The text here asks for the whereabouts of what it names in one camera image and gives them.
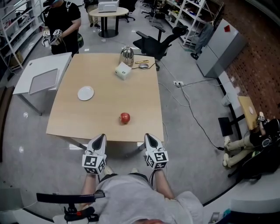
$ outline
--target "white round table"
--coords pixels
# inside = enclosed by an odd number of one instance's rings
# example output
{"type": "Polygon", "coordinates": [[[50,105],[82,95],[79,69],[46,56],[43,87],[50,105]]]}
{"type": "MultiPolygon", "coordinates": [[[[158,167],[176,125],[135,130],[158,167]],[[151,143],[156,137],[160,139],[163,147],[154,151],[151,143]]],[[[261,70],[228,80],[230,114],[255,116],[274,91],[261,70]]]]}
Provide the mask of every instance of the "white round table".
{"type": "Polygon", "coordinates": [[[94,9],[89,13],[91,16],[101,17],[101,31],[99,36],[103,38],[115,37],[119,34],[119,17],[128,14],[128,9],[117,7],[116,12],[99,12],[98,9],[94,9]],[[115,30],[107,29],[107,18],[116,16],[115,18],[115,30]]]}

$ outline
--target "shoe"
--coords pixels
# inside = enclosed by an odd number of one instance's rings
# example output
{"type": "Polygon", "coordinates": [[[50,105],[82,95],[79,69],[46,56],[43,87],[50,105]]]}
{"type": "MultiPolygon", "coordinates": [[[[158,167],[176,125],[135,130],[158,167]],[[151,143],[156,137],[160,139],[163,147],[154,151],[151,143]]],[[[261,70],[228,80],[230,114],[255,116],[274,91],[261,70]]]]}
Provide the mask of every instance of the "shoe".
{"type": "Polygon", "coordinates": [[[224,154],[223,166],[228,165],[229,155],[227,153],[224,154]]]}
{"type": "Polygon", "coordinates": [[[114,171],[109,166],[105,166],[103,172],[104,172],[105,175],[109,175],[109,174],[114,173],[114,171]]]}
{"type": "Polygon", "coordinates": [[[228,144],[231,142],[231,139],[230,139],[230,137],[229,136],[226,136],[225,138],[224,138],[224,148],[226,149],[226,150],[228,150],[228,144]]]}
{"type": "Polygon", "coordinates": [[[139,173],[139,170],[137,168],[133,168],[130,173],[139,173]]]}

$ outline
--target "floor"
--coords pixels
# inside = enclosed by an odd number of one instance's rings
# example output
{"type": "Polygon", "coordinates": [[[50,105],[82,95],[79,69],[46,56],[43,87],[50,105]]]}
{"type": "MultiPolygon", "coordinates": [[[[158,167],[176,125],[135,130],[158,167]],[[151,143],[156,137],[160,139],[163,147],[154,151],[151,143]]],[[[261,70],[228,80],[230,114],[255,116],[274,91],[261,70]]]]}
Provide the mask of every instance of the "floor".
{"type": "MultiPolygon", "coordinates": [[[[157,37],[158,30],[141,14],[142,9],[149,8],[143,8],[140,2],[136,5],[133,12],[136,21],[130,20],[127,23],[121,19],[119,35],[107,39],[99,37],[96,28],[89,28],[85,9],[80,7],[82,26],[79,32],[84,38],[80,53],[120,53],[122,47],[133,46],[133,41],[139,38],[136,31],[157,37]]],[[[164,39],[172,30],[166,22],[161,23],[166,30],[162,35],[164,39]]],[[[108,20],[108,27],[110,26],[114,26],[113,19],[108,20]]],[[[39,43],[28,61],[47,55],[51,55],[50,50],[39,43]]],[[[187,105],[181,90],[173,85],[173,81],[176,78],[187,84],[204,80],[204,77],[190,53],[182,48],[182,42],[175,40],[167,56],[158,64],[161,67],[158,82],[166,86],[182,105],[187,105]]],[[[18,76],[14,76],[8,85],[15,85],[17,80],[18,76]]],[[[215,80],[210,83],[218,85],[215,80]]],[[[211,145],[194,120],[189,107],[180,106],[164,86],[159,84],[162,117],[169,137],[164,133],[165,142],[168,140],[168,181],[176,195],[183,191],[192,191],[205,203],[232,186],[234,179],[227,178],[231,171],[222,166],[224,153],[211,145]]],[[[194,116],[212,142],[222,147],[224,138],[218,117],[229,116],[230,111],[221,104],[221,88],[200,83],[184,87],[184,90],[191,98],[194,116]]],[[[20,188],[25,206],[36,201],[36,193],[79,194],[86,176],[81,166],[84,151],[70,148],[67,142],[46,134],[55,94],[49,91],[27,96],[37,108],[44,111],[41,117],[16,96],[12,98],[7,115],[0,179],[5,181],[8,187],[20,188]]],[[[123,148],[110,143],[106,153],[108,165],[119,174],[129,173],[133,167],[137,167],[147,176],[151,174],[151,169],[143,159],[144,151],[135,152],[129,147],[123,148]]],[[[36,203],[28,209],[52,218],[62,213],[61,208],[62,206],[57,204],[36,203]]]]}

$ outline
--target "silver kettle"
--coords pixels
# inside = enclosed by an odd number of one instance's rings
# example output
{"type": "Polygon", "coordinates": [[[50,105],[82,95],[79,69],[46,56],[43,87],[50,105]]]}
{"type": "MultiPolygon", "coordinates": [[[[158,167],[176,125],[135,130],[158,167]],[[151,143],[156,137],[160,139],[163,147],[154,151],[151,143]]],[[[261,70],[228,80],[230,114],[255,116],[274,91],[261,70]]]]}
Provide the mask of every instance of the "silver kettle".
{"type": "Polygon", "coordinates": [[[126,46],[122,49],[119,57],[119,63],[124,62],[126,65],[132,67],[134,63],[134,53],[131,47],[126,46]]]}

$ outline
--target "gray cabinet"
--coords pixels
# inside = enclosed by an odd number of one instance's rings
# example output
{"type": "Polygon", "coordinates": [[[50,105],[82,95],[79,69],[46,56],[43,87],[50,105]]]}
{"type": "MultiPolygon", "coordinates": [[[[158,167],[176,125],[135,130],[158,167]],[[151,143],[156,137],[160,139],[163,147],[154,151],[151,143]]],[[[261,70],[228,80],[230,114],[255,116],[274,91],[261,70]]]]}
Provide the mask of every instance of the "gray cabinet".
{"type": "Polygon", "coordinates": [[[203,76],[217,78],[241,52],[246,40],[232,25],[224,19],[206,45],[196,63],[203,76]]]}

